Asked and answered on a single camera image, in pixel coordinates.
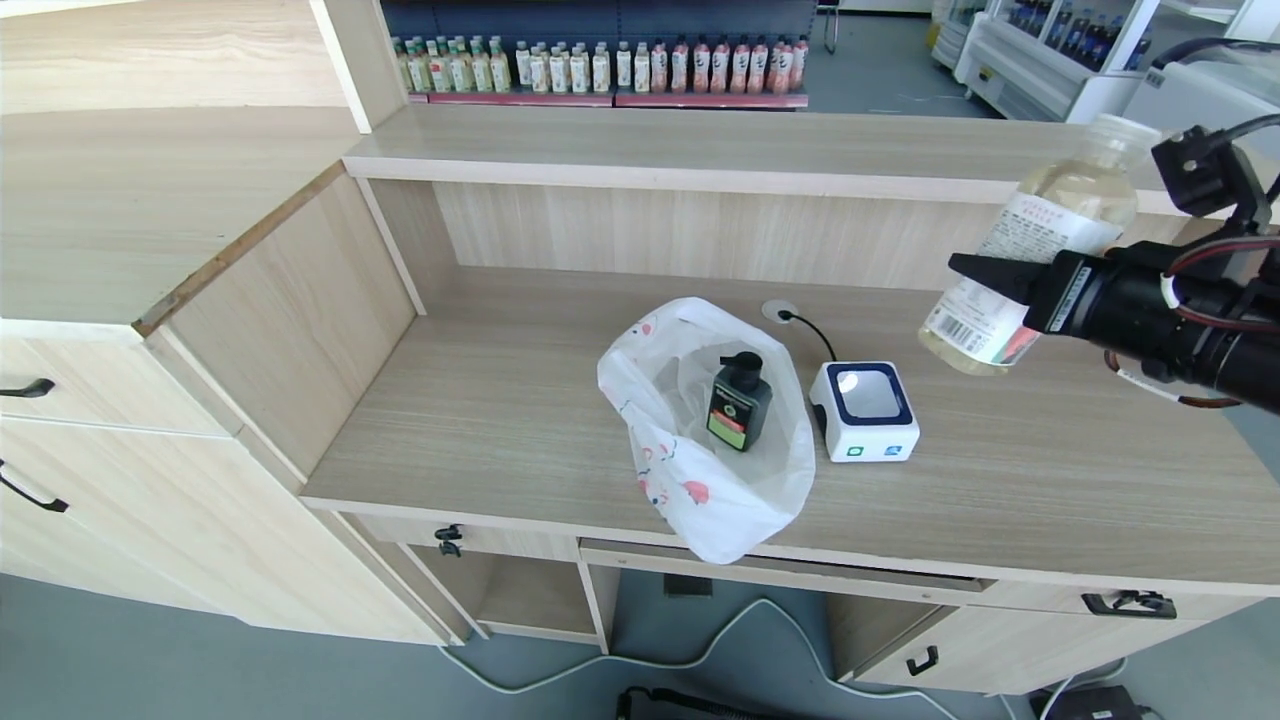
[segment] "plastic water bottle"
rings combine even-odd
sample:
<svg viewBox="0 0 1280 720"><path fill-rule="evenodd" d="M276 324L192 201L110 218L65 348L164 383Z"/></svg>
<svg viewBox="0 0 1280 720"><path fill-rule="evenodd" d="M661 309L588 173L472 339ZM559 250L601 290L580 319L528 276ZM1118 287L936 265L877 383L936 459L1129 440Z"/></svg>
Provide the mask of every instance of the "plastic water bottle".
<svg viewBox="0 0 1280 720"><path fill-rule="evenodd" d="M1062 6L1057 9L1057 17L1053 18L1053 27L1048 28L1048 37L1046 44L1050 47L1057 49L1062 44L1062 36L1066 35L1069 27L1071 27L1071 0L1062 3Z"/></svg>
<svg viewBox="0 0 1280 720"><path fill-rule="evenodd" d="M1084 41L1084 33L1089 29L1089 24L1093 22L1093 10L1085 8L1080 12L1080 17L1071 23L1071 29L1066 32L1066 38L1062 40L1061 53L1066 56L1073 56L1080 49L1080 42Z"/></svg>
<svg viewBox="0 0 1280 720"><path fill-rule="evenodd" d="M1098 115L1075 155L1023 179L978 255L1048 263L1060 250L1101 252L1138 213L1129 165L1158 141L1147 126ZM942 295L919 338L963 373L1000 375L1039 337L1023 327L1025 314L1025 305L965 278Z"/></svg>
<svg viewBox="0 0 1280 720"><path fill-rule="evenodd" d="M1147 50L1151 50L1151 31L1142 33L1142 40L1133 49L1133 55L1129 55L1129 61L1124 64L1126 70L1137 70L1138 65L1142 64L1143 56L1147 55Z"/></svg>

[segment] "white cable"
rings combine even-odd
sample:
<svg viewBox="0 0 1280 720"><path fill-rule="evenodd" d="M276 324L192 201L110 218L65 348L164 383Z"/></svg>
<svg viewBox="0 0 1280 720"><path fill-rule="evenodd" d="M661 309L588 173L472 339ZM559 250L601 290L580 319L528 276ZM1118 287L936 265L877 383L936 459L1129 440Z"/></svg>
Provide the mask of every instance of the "white cable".
<svg viewBox="0 0 1280 720"><path fill-rule="evenodd" d="M1057 702L1059 696L1062 694L1062 691L1065 691L1066 685L1070 685L1071 680L1074 679L1075 675L1068 675L1065 680L1062 680L1061 683L1057 684L1056 688L1053 688L1053 694L1048 696L1048 702L1044 703L1044 710L1041 710L1039 720L1044 720L1046 717L1048 717L1050 711L1053 710L1053 703Z"/></svg>
<svg viewBox="0 0 1280 720"><path fill-rule="evenodd" d="M1178 291L1174 290L1174 275L1160 275L1160 296L1165 299L1165 305L1169 305L1170 310L1178 310L1183 301L1178 299Z"/></svg>
<svg viewBox="0 0 1280 720"><path fill-rule="evenodd" d="M772 607L773 610L777 610L778 614L781 614L783 618L786 618L786 620L788 623L791 623L791 626L795 628L796 633L800 634L800 639L804 641L805 647L809 648L809 655L813 657L814 665L818 666L818 673L822 675L822 679L826 680L826 683L828 685L831 685L831 687L833 687L833 688L836 688L838 691L846 692L846 693L849 693L851 696L861 697L861 698L867 698L867 700L900 700L900 698L905 698L905 697L918 697L918 698L924 700L929 705L932 705L938 712L941 712L943 716L946 716L947 720L959 720L959 717L956 717L955 715L952 715L950 710L947 710L946 707L942 707L942 705L940 705L938 701L933 700L932 697L929 697L928 693L925 693L923 691L909 688L909 689L901 689L901 691L890 691L890 692L883 692L883 693L874 693L874 692L868 692L868 691L860 691L858 688L851 688L849 685L845 685L845 684L837 683L836 680L832 680L823 671L823 669L822 669L822 660L818 657L818 651L814 650L813 643L809 641L809 635L806 635L804 633L804 628L800 626L800 623L797 623L796 619L792 618L791 614L787 612L786 610L783 610L778 603L773 602L772 600L769 600L767 597L762 597L759 600L755 600L750 605L748 605L746 607L744 607L742 610L740 610L737 612L737 615L735 615L728 623L726 623L719 630L716 632L716 635L712 637L712 642L707 646L707 650L704 650L703 653L699 655L695 660L690 660L689 662L654 662L652 660L640 660L637 657L623 657L621 655L598 655L595 657L590 657L588 660L584 660L582 662L579 662L577 665L571 665L570 667L566 667L564 670L561 670L559 673L556 673L554 675L549 675L547 678L543 678L541 680L536 680L536 682L529 683L526 685L506 687L506 685L499 685L499 684L494 683L493 680L485 678L475 667L472 667L471 665L468 665L465 660L454 656L452 652L444 650L443 647L440 648L440 652L444 655L444 657L448 657L454 665L457 665L463 671L466 671L468 675L471 675L472 678L475 678L476 682L479 682L481 685L489 688L493 692L502 693L502 694L521 694L521 693L526 693L526 692L538 689L538 688L544 687L544 685L549 685L549 684L554 683L556 680L559 680L559 679L562 679L562 678L564 678L567 675L577 673L579 670L581 670L584 667L590 667L591 665L595 665L596 662L616 661L616 662L626 662L627 665L639 665L640 667L653 667L655 670L689 670L690 667L696 667L696 666L701 665L703 661L705 661L708 657L710 657L712 651L716 650L717 643L719 643L721 638L724 637L724 633L727 633L728 629L732 628L739 620L741 620L748 612L750 612L751 610L754 610L754 609L756 609L756 607L759 607L762 605Z"/></svg>

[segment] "black cable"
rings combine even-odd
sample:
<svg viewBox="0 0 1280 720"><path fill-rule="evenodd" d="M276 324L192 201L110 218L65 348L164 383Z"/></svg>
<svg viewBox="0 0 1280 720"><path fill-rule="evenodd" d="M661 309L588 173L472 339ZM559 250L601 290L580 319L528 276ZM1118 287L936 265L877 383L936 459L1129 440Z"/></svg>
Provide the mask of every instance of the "black cable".
<svg viewBox="0 0 1280 720"><path fill-rule="evenodd" d="M1272 126L1280 126L1280 115L1262 115L1261 118L1253 118L1252 120L1245 120L1234 128L1228 128L1217 136L1215 146L1221 147L1228 142L1236 141L1251 132L1257 132L1262 128L1268 128Z"/></svg>
<svg viewBox="0 0 1280 720"><path fill-rule="evenodd" d="M831 355L831 361L840 363L840 359L836 357L836 351L831 347L831 341L827 340L827 336L818 329L818 325L810 323L809 320L801 318L800 315L796 315L791 310L778 310L778 318L782 318L783 320L800 320L801 323L813 328L813 332L818 333L818 337L822 338L822 343L827 346L827 352Z"/></svg>

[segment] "refrigerator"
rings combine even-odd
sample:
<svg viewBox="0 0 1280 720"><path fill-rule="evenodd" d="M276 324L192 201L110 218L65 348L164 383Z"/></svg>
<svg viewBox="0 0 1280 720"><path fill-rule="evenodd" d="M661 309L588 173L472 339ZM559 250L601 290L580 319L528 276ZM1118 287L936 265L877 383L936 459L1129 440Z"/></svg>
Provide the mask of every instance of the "refrigerator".
<svg viewBox="0 0 1280 720"><path fill-rule="evenodd" d="M964 42L973 28L978 13L986 9L988 0L951 0L933 44L933 59L950 70L960 63Z"/></svg>
<svg viewBox="0 0 1280 720"><path fill-rule="evenodd" d="M1280 0L991 0L960 81L1007 118L1089 123L1123 113L1162 51L1277 26Z"/></svg>

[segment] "wooden counter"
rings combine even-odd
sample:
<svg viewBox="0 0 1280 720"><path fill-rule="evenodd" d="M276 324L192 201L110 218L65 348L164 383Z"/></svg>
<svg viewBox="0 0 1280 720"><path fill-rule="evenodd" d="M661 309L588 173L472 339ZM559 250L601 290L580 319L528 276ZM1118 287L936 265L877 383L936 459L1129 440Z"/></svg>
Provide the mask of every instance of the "wooden counter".
<svg viewBox="0 0 1280 720"><path fill-rule="evenodd" d="M608 345L700 295L787 343L808 388L822 346L760 315L796 302L847 359L892 360L919 415L904 464L819 448L774 555L1044 582L1280 592L1280 487L1216 411L1124 383L1085 343L1042 341L1006 378L951 370L915 340L934 292L604 273L462 269L411 325L307 483L315 507L680 544L635 486L595 387Z"/></svg>
<svg viewBox="0 0 1280 720"><path fill-rule="evenodd" d="M357 137L346 108L8 115L0 309L132 323Z"/></svg>
<svg viewBox="0 0 1280 720"><path fill-rule="evenodd" d="M1004 204L1083 133L961 118L411 105L344 161L380 179ZM1149 160L1132 177L1140 213L1178 214Z"/></svg>

